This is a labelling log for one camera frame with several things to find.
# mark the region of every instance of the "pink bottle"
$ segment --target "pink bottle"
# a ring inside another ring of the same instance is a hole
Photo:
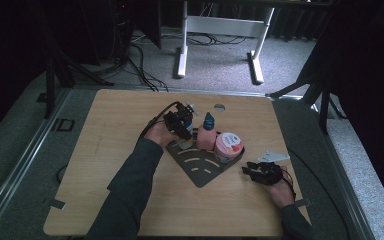
[[[198,128],[196,148],[210,151],[213,150],[216,137],[217,131],[214,129],[214,118],[207,112],[204,123]]]

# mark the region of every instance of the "light wood surface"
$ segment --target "light wood surface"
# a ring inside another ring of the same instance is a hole
[[[206,112],[220,132],[234,132],[244,142],[242,159],[203,188],[197,188],[165,150],[142,215],[142,236],[278,236],[279,210],[264,187],[242,173],[247,161],[265,151],[287,154],[269,99],[211,94],[100,90],[92,104],[55,199],[63,210],[51,208],[44,225],[49,235],[85,235],[103,201],[106,187],[130,155],[146,123],[174,101],[196,105],[198,127]],[[214,105],[226,108],[217,112]],[[290,160],[297,199],[301,191]],[[300,209],[308,219],[305,208]]]

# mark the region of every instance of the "gray carpet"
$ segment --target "gray carpet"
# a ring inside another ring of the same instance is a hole
[[[266,40],[261,54],[266,82],[254,86],[251,83],[248,64],[244,60],[246,52],[255,47],[255,42],[254,39],[247,39],[238,45],[190,46],[184,79],[177,79],[173,74],[179,40],[163,40],[162,50],[150,45],[147,40],[138,42],[138,45],[145,54],[144,69],[156,78],[164,80],[170,88],[254,94],[273,92],[293,83],[314,47],[314,42],[302,40],[290,42],[280,39]],[[138,51],[135,48],[131,48],[130,56],[135,62],[139,62]],[[127,71],[121,71],[116,76],[108,78],[109,81],[116,83],[114,88],[143,85],[137,76],[129,73],[132,71],[130,66],[126,66],[125,69]],[[90,80],[79,80],[71,91],[58,118],[75,120],[74,129],[72,132],[49,132],[13,200],[0,218],[0,239],[66,239],[46,236],[43,233],[43,223],[49,207],[43,205],[42,201],[55,195],[58,189],[55,174],[68,162],[95,91],[99,88]],[[44,76],[41,76],[30,84],[26,93],[14,104],[0,126],[0,184],[28,144],[34,129],[41,122],[44,104],[36,103],[35,100],[43,91]],[[304,91],[305,87],[291,94],[303,95]],[[278,100],[274,102],[274,106],[286,144],[307,161],[321,178],[347,219],[352,239],[358,239],[332,176],[327,161],[330,156],[326,155],[326,146],[323,144],[328,139],[321,135],[315,123],[315,113],[299,101]],[[319,233],[319,239],[345,239],[344,227],[326,194],[296,157],[292,156],[292,161],[304,196],[314,202],[308,210]]]

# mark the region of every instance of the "bottle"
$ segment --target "bottle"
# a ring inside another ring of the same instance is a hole
[[[183,124],[183,126],[185,126],[185,128],[191,133],[191,135],[193,136],[193,126],[192,126],[192,121],[189,121],[189,122],[185,122]],[[177,145],[182,149],[182,150],[186,150],[188,148],[190,148],[193,144],[193,137],[191,137],[189,140],[186,140],[186,139],[180,139],[177,141]]]
[[[214,129],[214,118],[207,112],[204,123],[198,128],[196,148],[210,151],[213,150],[216,137],[217,131]]]

